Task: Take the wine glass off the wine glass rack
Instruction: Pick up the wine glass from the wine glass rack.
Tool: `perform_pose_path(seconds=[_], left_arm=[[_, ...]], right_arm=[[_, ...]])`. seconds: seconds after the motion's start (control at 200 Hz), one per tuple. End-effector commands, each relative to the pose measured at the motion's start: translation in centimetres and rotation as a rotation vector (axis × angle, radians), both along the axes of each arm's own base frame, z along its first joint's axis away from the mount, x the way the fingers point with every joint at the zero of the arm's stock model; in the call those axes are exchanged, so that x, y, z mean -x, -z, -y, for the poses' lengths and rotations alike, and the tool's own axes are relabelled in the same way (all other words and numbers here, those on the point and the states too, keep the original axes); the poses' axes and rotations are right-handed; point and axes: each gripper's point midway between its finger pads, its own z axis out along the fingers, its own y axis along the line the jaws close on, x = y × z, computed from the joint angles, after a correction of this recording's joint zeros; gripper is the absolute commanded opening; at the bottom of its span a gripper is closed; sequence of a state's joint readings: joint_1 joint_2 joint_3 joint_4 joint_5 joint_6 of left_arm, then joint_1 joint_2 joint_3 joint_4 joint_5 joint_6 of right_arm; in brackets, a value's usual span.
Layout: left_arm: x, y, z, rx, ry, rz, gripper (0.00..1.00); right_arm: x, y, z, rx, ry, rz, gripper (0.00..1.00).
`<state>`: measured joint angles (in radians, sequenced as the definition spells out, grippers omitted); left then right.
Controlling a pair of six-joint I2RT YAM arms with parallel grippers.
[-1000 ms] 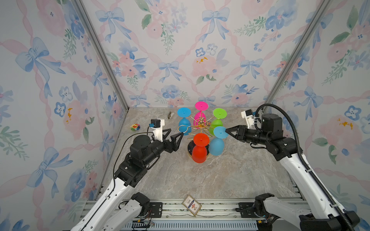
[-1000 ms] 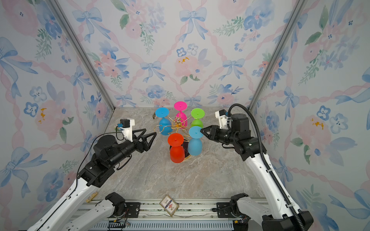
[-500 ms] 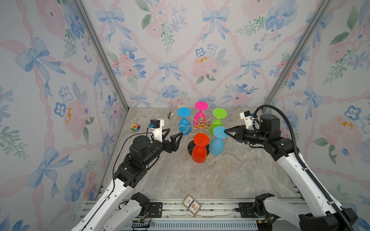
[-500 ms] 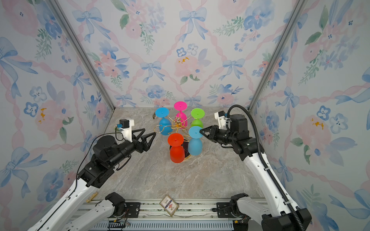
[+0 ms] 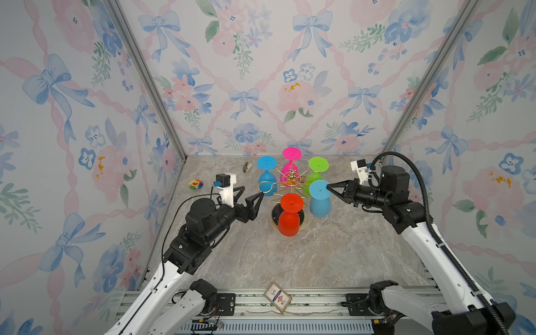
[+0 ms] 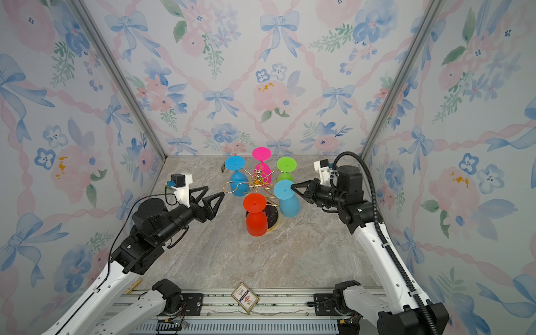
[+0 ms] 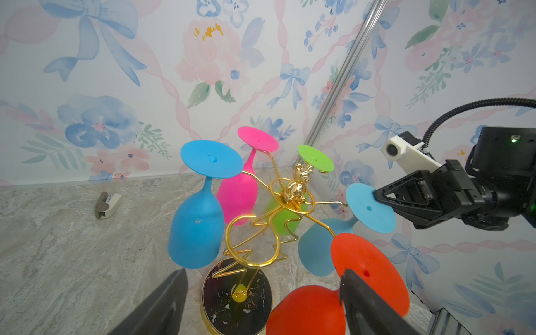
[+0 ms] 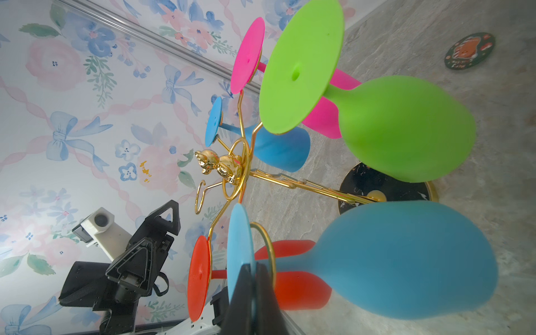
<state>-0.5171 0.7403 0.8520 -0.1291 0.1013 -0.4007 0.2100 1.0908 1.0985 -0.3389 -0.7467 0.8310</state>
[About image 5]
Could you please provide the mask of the red wine glass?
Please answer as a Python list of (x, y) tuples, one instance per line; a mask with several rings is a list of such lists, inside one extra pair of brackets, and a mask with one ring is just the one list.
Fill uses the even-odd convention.
[(300, 230), (299, 212), (304, 207), (301, 196), (295, 193), (288, 193), (281, 198), (280, 206), (282, 212), (278, 219), (279, 232), (286, 237), (293, 237)]

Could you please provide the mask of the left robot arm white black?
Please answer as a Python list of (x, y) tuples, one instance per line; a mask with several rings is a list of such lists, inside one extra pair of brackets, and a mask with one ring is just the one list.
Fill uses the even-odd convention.
[(193, 277), (217, 247), (232, 224), (257, 218), (263, 193), (244, 204), (215, 202), (209, 195), (190, 198), (185, 223), (177, 237), (161, 253), (161, 263), (127, 312), (108, 330), (109, 334), (175, 334), (196, 316), (216, 308), (216, 288), (206, 280), (194, 281), (172, 307), (168, 306), (180, 287)]

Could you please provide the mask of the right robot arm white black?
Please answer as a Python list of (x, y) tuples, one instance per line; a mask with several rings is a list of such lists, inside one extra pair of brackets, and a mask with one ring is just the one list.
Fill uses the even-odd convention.
[(399, 312), (434, 334), (508, 334), (516, 319), (513, 308), (496, 301), (467, 272), (436, 226), (427, 223), (424, 205), (410, 200), (409, 184), (410, 175), (402, 167), (384, 166), (378, 186), (359, 179), (327, 186), (347, 204), (381, 210), (419, 256), (444, 299), (428, 302), (385, 281), (371, 286), (371, 304), (377, 311)]

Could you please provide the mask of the light blue wine glass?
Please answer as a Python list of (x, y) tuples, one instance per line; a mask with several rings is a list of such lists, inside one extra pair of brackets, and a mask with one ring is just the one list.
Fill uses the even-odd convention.
[(329, 199), (331, 192), (327, 189), (328, 182), (325, 180), (316, 180), (309, 186), (311, 194), (310, 211), (317, 218), (326, 217), (332, 208)]

